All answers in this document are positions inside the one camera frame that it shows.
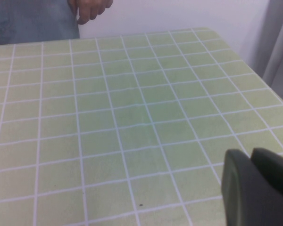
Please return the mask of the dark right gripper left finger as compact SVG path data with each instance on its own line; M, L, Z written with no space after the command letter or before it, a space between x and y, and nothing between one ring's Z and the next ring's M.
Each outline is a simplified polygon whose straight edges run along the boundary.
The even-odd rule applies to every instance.
M245 153L225 153L221 191L228 226L283 226L283 195Z

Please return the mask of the person's left hand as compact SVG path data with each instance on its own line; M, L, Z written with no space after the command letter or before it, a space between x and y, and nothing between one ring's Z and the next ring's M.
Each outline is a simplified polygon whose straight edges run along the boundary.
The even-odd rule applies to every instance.
M110 8L113 0L69 0L68 3L75 16L78 15L77 23L84 25L90 20L94 20L106 9Z

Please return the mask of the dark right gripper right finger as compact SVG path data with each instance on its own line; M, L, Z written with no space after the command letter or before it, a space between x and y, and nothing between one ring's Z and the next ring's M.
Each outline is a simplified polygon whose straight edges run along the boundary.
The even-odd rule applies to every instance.
M254 148L250 159L270 186L283 195L283 157L265 148Z

